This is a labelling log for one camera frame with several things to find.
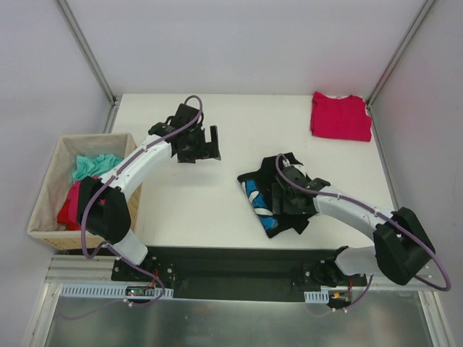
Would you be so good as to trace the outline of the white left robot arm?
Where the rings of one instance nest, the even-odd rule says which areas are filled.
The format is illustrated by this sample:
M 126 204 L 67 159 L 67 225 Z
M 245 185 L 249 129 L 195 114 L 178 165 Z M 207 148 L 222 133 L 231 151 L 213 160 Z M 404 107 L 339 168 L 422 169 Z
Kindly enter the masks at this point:
M 170 158 L 178 163 L 220 159 L 218 130 L 210 127 L 205 138 L 203 105 L 193 107 L 187 100 L 164 122 L 153 125 L 148 136 L 115 168 L 80 182 L 77 222 L 81 233 L 100 236 L 120 257 L 129 261 L 127 271 L 138 281 L 149 279 L 153 264 L 148 248 L 132 230 L 128 201 L 145 179 Z

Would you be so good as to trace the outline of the wicker laundry basket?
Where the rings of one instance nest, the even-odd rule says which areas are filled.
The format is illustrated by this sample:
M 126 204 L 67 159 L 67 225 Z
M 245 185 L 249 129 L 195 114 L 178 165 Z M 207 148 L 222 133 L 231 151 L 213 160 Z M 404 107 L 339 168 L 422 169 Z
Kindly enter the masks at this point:
M 27 226 L 27 234 L 59 250 L 79 249 L 80 231 L 58 222 L 58 215 L 73 185 L 77 157 L 114 154 L 127 157 L 137 147 L 130 133 L 71 134 L 61 136 L 48 166 Z

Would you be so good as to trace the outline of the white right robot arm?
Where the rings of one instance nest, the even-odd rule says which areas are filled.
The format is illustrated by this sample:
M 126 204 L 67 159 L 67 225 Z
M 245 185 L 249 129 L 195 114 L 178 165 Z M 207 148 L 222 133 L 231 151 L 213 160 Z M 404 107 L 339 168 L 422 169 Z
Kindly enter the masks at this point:
M 380 273 L 405 286 L 436 257 L 436 251 L 416 214 L 402 207 L 379 208 L 340 192 L 322 179 L 310 179 L 288 160 L 276 164 L 273 211 L 311 218 L 326 215 L 359 231 L 370 247 L 342 246 L 325 259 L 313 275 L 328 286 L 342 285 L 351 275 Z

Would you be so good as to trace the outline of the black flower print t-shirt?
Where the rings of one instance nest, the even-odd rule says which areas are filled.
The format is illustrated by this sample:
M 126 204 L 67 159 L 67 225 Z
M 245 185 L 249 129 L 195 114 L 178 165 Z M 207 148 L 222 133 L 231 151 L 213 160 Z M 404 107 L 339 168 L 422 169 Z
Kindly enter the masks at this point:
M 281 211 L 283 192 L 278 176 L 274 155 L 262 159 L 258 170 L 237 177 L 251 208 L 270 239 L 290 229 L 301 234 L 309 225 L 307 214 L 296 215 Z

